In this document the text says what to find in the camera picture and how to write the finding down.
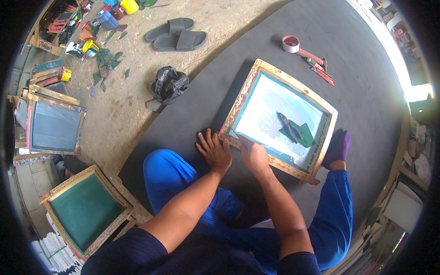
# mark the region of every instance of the purple sock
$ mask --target purple sock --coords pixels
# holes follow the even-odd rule
[[[331,152],[327,151],[321,165],[329,169],[329,165],[334,161],[338,161],[338,160],[346,161],[347,151],[349,146],[350,146],[350,132],[346,130],[338,140],[336,148],[334,148]]]

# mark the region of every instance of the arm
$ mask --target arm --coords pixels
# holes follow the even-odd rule
[[[296,252],[313,252],[304,218],[297,204],[269,167],[264,146],[238,134],[245,166],[261,184],[275,230],[281,239],[280,259]]]
[[[223,148],[216,133],[211,138],[211,130],[208,129],[206,135],[205,141],[199,133],[202,145],[197,143],[196,146],[205,156],[211,171],[173,197],[155,217],[139,226],[157,238],[168,253],[174,251],[194,229],[232,163],[229,141],[224,141]]]

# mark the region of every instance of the black foam mat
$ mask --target black foam mat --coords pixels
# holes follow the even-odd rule
[[[304,58],[283,51],[281,39],[285,35],[295,35],[302,49],[328,60],[334,87],[313,72]],[[257,58],[324,98],[339,112],[335,130],[350,131],[347,170],[355,230],[389,176],[400,135],[403,92],[380,41],[345,0],[296,0],[286,4],[220,53],[145,132],[119,174],[124,185],[152,212],[142,164],[150,152],[159,148],[174,150],[205,173],[204,160],[194,146],[196,133],[206,127],[220,129]],[[264,205],[258,182],[243,166],[239,151],[232,151],[233,164],[220,186],[231,189],[246,204]],[[324,182],[318,186],[300,185],[292,176],[274,171],[309,224]]]

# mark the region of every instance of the hand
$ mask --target hand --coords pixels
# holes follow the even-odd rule
[[[255,177],[272,171],[269,167],[269,156],[261,143],[253,142],[241,134],[238,134],[238,139],[242,161]]]
[[[206,162],[211,167],[211,169],[221,169],[224,172],[232,164],[232,155],[229,148],[229,140],[225,139],[223,142],[223,147],[220,144],[217,133],[214,133],[211,138],[211,129],[208,128],[206,131],[206,141],[203,138],[202,133],[198,134],[200,139],[200,144],[196,143],[197,149],[206,158]]]

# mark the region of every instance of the navy blue shirt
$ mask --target navy blue shirt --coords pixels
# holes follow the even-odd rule
[[[190,234],[168,255],[165,247],[143,229],[132,228],[100,248],[84,264],[82,275],[97,274],[263,274],[251,252],[231,244]],[[278,274],[321,274],[316,256],[298,252],[284,257]]]

